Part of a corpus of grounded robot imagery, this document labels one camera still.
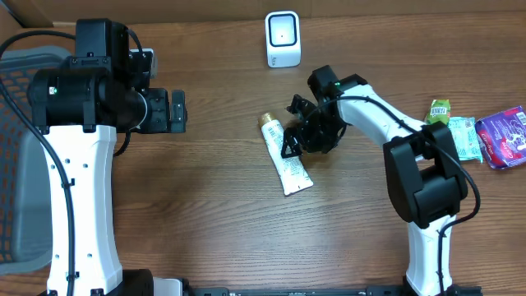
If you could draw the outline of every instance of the cardboard box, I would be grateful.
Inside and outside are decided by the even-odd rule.
[[[0,42],[13,36],[21,26],[7,9],[0,5]]]

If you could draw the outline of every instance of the purple package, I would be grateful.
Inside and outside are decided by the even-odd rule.
[[[526,115],[521,106],[479,119],[475,129],[480,150],[492,168],[526,162]]]

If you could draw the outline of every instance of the green wrapper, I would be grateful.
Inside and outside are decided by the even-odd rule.
[[[442,121],[447,124],[451,117],[451,106],[448,99],[434,99],[426,115],[426,123],[433,124]]]

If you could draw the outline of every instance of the white device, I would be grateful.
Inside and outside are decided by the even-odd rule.
[[[269,67],[294,67],[302,60],[299,17],[296,12],[271,12],[265,18]]]

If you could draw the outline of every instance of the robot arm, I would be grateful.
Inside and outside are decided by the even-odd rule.
[[[307,83],[318,107],[294,96],[288,111],[297,114],[302,122],[285,131],[282,156],[297,156],[302,150],[327,153],[336,147],[347,125],[354,125],[382,146],[391,202],[408,222],[407,283],[417,295],[438,295],[439,231],[455,220],[459,203],[467,195],[467,185],[460,171],[427,146],[422,136],[431,138],[459,161],[449,129],[443,124],[425,126],[401,113],[358,75],[339,80],[325,66],[315,70]],[[383,108],[360,98],[372,99]],[[402,128],[386,109],[422,135]],[[421,159],[435,159],[435,165],[420,171],[417,161]],[[442,240],[442,280],[446,288],[453,282],[449,273],[450,233],[448,229]]]
[[[113,236],[111,169],[118,132],[185,132],[184,93],[172,104],[150,88],[153,50],[130,50],[128,28],[107,19],[76,24],[76,54],[35,73],[28,89],[32,122],[58,155],[72,193],[75,276],[68,276],[68,213],[57,165],[46,151],[51,185],[53,258],[47,295],[181,296],[179,280],[123,271]]]

